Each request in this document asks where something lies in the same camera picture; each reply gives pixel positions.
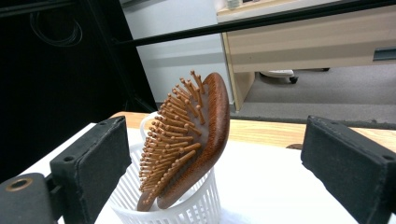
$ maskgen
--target white plastic basket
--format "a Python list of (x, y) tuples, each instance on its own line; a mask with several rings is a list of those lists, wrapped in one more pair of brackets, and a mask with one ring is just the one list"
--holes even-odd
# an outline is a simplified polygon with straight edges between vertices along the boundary
[[(142, 120), (142, 137), (144, 123), (153, 114)], [(219, 223), (220, 201), (213, 168), (171, 207), (162, 210), (154, 203), (148, 212), (136, 211), (141, 194), (138, 174), (142, 148), (143, 143), (130, 146), (132, 164), (109, 198), (111, 208), (123, 223)]]

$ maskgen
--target wooden desk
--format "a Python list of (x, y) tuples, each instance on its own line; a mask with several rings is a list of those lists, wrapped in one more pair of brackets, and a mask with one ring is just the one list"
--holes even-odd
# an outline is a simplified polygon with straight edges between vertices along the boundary
[[(119, 112), (116, 116), (125, 116), (128, 128), (139, 129), (140, 120), (148, 114)], [(354, 131), (376, 141), (378, 144), (396, 152), (396, 131), (352, 128)], [(305, 125), (252, 120), (231, 119), (229, 139), (275, 147), (287, 147), (302, 144)]]

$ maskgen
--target black metal frame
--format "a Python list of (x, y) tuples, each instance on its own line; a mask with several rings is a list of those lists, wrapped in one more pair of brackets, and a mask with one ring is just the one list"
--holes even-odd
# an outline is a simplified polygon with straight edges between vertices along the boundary
[(118, 48), (144, 46), (149, 44), (161, 43), (165, 41), (191, 38), (201, 35), (221, 34), (237, 30), (245, 30), (261, 26), (280, 24), (291, 21), (303, 21), (320, 17), (327, 17), (354, 11), (361, 11), (376, 7), (386, 7), (396, 5), (395, 0), (346, 0), (329, 4), (305, 7), (289, 11), (282, 11), (259, 17), (242, 19), (238, 21), (228, 21), (220, 24), (174, 32), (165, 35), (155, 35), (136, 40), (118, 42)]
[[(75, 3), (76, 2), (71, 0), (52, 0), (15, 7), (3, 7), (0, 8), (0, 18), (56, 7), (65, 7), (73, 5)], [(103, 40), (102, 43), (104, 45), (105, 54), (109, 61), (114, 64), (114, 69), (117, 70), (118, 74), (120, 74), (120, 79), (124, 91), (128, 95), (131, 103), (140, 105), (146, 111), (152, 112), (156, 110), (152, 96), (149, 98), (147, 98), (146, 96), (141, 97), (142, 95), (147, 95), (147, 91), (144, 91), (142, 89), (149, 89), (149, 84), (146, 80), (146, 74), (144, 72), (140, 58), (137, 54), (137, 46), (144, 46), (202, 35), (221, 34), (224, 32), (244, 30), (291, 21), (303, 21), (348, 12), (361, 11), (376, 7), (386, 7), (396, 5), (396, 0), (345, 0), (324, 5), (318, 5), (314, 7), (305, 7), (289, 11), (283, 11), (269, 15), (263, 15), (260, 17), (243, 19), (239, 21), (228, 21), (220, 24), (209, 25), (205, 27), (174, 32), (165, 35), (155, 35), (136, 40), (134, 40), (131, 35), (126, 39), (123, 37), (114, 36), (114, 34), (112, 34), (112, 31), (109, 30), (109, 26), (106, 25), (106, 20), (109, 20), (109, 18), (111, 19), (111, 16), (108, 16), (111, 13), (105, 13), (102, 9), (106, 8), (106, 6), (112, 6), (113, 9), (116, 9), (116, 11), (121, 11), (119, 3), (115, 3), (114, 1), (113, 3), (111, 3), (107, 0), (80, 0), (79, 3), (86, 11), (89, 20), (92, 21), (92, 27), (100, 36), (100, 39)], [(124, 23), (123, 25), (126, 25), (125, 18), (123, 18), (122, 20)], [(134, 66), (136, 67), (136, 69), (134, 69), (134, 72), (136, 73), (136, 75), (134, 75), (133, 77), (128, 75), (128, 73), (131, 72), (131, 69), (129, 69), (130, 71), (126, 71), (128, 69), (125, 69), (125, 64), (123, 64), (125, 62), (120, 59), (120, 54), (126, 51), (129, 51), (131, 53), (128, 55), (128, 57), (131, 57), (135, 61)], [(133, 81), (142, 84), (142, 87), (140, 87), (139, 85), (133, 85)]]
[(51, 0), (45, 2), (37, 2), (32, 4), (23, 4), (13, 7), (1, 7), (0, 18), (17, 16), (21, 14), (54, 9), (58, 7), (68, 7), (74, 5), (76, 2), (71, 0)]

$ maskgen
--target wooden hairbrush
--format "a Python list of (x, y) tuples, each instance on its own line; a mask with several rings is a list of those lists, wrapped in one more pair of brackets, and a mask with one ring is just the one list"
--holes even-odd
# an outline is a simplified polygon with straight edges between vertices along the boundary
[(195, 86), (181, 78), (161, 105), (149, 128), (140, 163), (137, 211), (148, 211), (157, 199), (161, 209), (174, 204), (221, 156), (230, 130), (230, 107), (218, 73), (191, 71)]

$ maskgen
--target black foam pad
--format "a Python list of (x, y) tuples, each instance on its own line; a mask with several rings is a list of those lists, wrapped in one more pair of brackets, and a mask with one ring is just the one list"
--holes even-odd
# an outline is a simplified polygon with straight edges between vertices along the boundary
[(329, 119), (308, 117), (303, 166), (359, 223), (388, 223), (396, 202), (396, 154)]

